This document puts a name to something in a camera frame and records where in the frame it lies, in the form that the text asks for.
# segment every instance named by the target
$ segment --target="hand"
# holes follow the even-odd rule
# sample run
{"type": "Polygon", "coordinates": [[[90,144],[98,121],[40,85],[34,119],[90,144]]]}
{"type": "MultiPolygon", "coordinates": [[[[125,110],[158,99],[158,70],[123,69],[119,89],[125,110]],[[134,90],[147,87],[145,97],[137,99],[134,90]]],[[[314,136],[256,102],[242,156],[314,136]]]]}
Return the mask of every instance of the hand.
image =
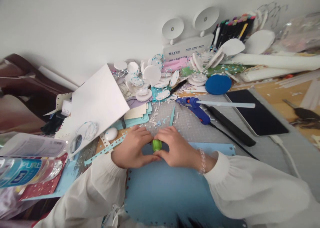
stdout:
{"type": "Polygon", "coordinates": [[[123,169],[140,168],[153,161],[159,161],[161,158],[158,156],[142,154],[142,147],[152,140],[153,136],[145,127],[134,126],[124,141],[112,152],[111,158],[116,166],[123,169]]]}
{"type": "MultiPolygon", "coordinates": [[[[154,139],[161,140],[168,144],[170,149],[169,152],[160,150],[156,151],[154,155],[163,158],[169,166],[200,170],[202,165],[200,152],[189,145],[176,128],[169,126],[161,129],[154,139]]],[[[217,161],[213,157],[206,155],[205,162],[205,170],[206,172],[209,172],[217,161]]]]}

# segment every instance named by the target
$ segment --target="gray cutting mat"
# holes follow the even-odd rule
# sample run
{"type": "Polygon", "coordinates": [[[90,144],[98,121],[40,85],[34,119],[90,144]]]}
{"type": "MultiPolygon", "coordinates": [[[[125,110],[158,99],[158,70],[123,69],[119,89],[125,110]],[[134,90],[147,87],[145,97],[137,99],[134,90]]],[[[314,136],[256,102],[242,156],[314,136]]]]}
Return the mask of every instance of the gray cutting mat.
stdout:
{"type": "MultiPolygon", "coordinates": [[[[284,146],[291,153],[297,169],[304,181],[306,181],[318,201],[320,201],[320,152],[315,148],[307,139],[305,139],[293,126],[291,126],[264,98],[262,98],[254,89],[250,90],[253,95],[264,104],[270,111],[276,116],[280,122],[282,122],[285,127],[290,131],[288,134],[279,135],[283,140],[284,146]]],[[[208,101],[221,101],[227,102],[226,98],[223,95],[200,95],[198,96],[201,100],[208,101]]],[[[211,126],[205,126],[200,123],[199,119],[186,107],[180,106],[176,102],[171,103],[153,103],[152,108],[153,112],[150,115],[150,118],[154,115],[154,110],[157,107],[157,116],[155,116],[155,122],[166,119],[165,124],[162,124],[160,127],[154,124],[146,123],[143,126],[146,126],[148,130],[151,131],[153,135],[156,135],[157,130],[165,128],[169,125],[170,117],[173,107],[175,108],[175,118],[173,121],[177,121],[173,124],[177,130],[180,131],[181,135],[189,142],[208,142],[208,143],[227,143],[233,144],[231,140],[225,137],[218,130],[214,129],[211,126]]],[[[254,139],[257,144],[253,147],[247,147],[243,145],[249,152],[256,156],[260,161],[267,163],[273,166],[276,169],[279,169],[288,174],[293,174],[290,162],[288,161],[285,154],[283,154],[281,148],[276,145],[269,137],[255,137],[241,118],[238,116],[236,111],[232,107],[222,107],[216,106],[216,108],[223,113],[229,120],[231,120],[235,125],[242,129],[246,134],[248,134],[252,139],[254,139]]],[[[230,134],[219,122],[212,121],[213,124],[221,128],[223,131],[230,134]]],[[[240,148],[236,145],[235,150],[237,155],[247,156],[240,148]]]]}

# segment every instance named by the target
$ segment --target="white sleeve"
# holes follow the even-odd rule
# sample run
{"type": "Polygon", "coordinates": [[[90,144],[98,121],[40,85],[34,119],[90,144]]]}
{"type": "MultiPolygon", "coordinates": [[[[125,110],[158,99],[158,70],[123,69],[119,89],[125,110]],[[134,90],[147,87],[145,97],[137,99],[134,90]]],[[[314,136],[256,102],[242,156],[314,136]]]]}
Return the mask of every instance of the white sleeve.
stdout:
{"type": "Polygon", "coordinates": [[[225,216],[250,225],[320,227],[320,204],[303,180],[249,157],[212,156],[217,163],[204,176],[225,216]]]}
{"type": "Polygon", "coordinates": [[[101,227],[113,204],[124,202],[126,171],[114,164],[111,153],[100,155],[35,227],[101,227]]]}

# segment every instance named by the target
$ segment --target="red packet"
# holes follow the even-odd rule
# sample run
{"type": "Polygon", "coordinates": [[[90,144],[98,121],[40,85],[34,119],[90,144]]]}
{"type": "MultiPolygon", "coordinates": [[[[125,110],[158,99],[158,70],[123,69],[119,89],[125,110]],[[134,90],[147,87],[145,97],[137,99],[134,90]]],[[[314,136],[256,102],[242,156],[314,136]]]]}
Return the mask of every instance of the red packet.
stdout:
{"type": "Polygon", "coordinates": [[[63,162],[63,164],[62,164],[62,169],[60,170],[59,174],[55,178],[53,178],[52,180],[49,180],[47,182],[27,185],[27,187],[25,188],[19,201],[23,200],[23,199],[36,197],[36,196],[49,195],[49,194],[54,193],[54,191],[59,183],[63,168],[66,164],[67,157],[68,157],[68,154],[65,153],[64,155],[56,158],[57,160],[61,160],[63,162]]]}

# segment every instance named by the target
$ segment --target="dark hair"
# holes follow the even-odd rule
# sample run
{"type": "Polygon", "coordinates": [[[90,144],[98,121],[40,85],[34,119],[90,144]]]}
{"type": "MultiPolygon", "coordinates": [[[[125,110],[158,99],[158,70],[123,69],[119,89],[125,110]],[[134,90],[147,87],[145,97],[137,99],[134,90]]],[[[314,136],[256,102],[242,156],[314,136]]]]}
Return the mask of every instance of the dark hair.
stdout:
{"type": "Polygon", "coordinates": [[[188,218],[189,224],[183,223],[182,220],[177,217],[177,227],[178,228],[209,228],[208,225],[201,225],[198,221],[188,218]]]}

